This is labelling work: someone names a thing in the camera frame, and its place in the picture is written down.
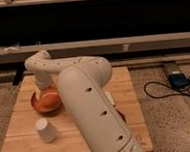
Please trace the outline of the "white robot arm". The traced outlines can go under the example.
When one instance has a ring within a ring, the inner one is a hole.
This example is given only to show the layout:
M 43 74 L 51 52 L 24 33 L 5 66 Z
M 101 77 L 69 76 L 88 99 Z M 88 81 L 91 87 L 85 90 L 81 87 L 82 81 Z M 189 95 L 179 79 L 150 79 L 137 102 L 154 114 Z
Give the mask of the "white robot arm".
M 53 59 L 44 50 L 25 60 L 39 89 L 54 84 L 91 152 L 145 152 L 103 92 L 112 66 L 99 56 Z

